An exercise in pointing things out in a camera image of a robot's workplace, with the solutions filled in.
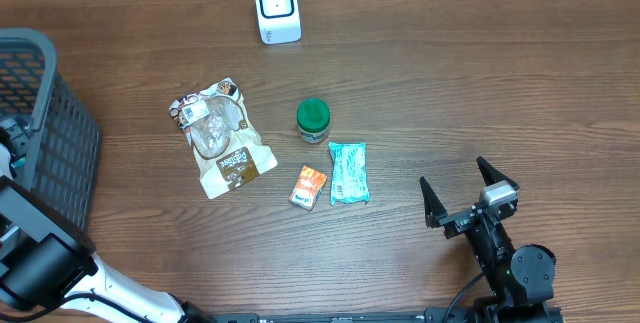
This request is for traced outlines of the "orange small box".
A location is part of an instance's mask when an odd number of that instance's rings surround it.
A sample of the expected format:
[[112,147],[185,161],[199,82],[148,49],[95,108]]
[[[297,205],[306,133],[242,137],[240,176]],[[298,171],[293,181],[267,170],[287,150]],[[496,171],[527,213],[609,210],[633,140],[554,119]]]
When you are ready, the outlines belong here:
[[307,211],[316,205],[327,182],[327,176],[311,167],[303,166],[289,197],[289,202]]

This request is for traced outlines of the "brown white snack pouch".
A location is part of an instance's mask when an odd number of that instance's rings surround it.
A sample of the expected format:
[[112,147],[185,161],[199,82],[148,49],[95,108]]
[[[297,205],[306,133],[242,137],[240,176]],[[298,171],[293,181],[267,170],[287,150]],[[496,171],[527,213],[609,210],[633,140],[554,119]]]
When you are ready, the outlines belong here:
[[229,77],[169,106],[185,134],[206,196],[217,198],[277,166],[272,149],[251,124],[238,86]]

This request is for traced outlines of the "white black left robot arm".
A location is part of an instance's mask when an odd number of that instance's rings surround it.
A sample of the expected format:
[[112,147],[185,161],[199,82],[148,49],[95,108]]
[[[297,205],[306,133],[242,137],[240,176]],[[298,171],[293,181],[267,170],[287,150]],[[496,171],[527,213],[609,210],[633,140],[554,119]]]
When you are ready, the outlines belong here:
[[211,322],[188,301],[108,266],[88,235],[13,180],[13,142],[1,130],[1,301],[29,322],[59,308],[109,322]]

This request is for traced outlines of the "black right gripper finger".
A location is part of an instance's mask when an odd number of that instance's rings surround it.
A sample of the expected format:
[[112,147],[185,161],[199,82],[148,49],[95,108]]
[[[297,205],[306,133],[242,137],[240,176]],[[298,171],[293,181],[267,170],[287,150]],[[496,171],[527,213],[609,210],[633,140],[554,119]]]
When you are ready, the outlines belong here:
[[506,181],[513,189],[519,188],[519,184],[516,181],[493,167],[484,157],[479,156],[476,159],[476,163],[486,186]]
[[448,212],[425,177],[419,179],[424,199],[425,222],[430,228],[441,226],[440,220],[448,216]]

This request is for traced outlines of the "green lid spice jar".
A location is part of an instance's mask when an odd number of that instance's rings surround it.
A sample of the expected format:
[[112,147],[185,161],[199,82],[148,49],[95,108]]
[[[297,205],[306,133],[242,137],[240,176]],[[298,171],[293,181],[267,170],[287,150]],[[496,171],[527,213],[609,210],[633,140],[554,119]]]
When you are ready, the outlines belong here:
[[329,106],[321,99],[309,98],[302,101],[296,111],[296,123],[301,138],[311,144],[327,138],[331,123]]

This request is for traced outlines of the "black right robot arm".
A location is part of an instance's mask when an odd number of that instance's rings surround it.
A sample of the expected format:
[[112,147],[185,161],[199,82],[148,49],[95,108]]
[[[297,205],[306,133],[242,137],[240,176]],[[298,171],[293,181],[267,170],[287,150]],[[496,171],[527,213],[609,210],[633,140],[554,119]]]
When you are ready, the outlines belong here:
[[447,212],[424,177],[419,180],[426,225],[443,228],[448,239],[465,236],[481,269],[446,309],[426,309],[426,320],[562,323],[561,310],[547,305],[554,297],[555,255],[538,244],[515,248],[503,225],[517,211],[519,184],[483,157],[476,163],[485,187],[476,203],[454,214]]

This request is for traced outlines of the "teal white packet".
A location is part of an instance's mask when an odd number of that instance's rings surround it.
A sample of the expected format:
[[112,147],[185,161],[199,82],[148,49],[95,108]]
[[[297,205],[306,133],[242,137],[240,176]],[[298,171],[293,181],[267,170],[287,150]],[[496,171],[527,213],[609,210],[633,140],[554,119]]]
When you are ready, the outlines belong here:
[[333,160],[330,204],[368,203],[366,143],[330,142],[328,148]]

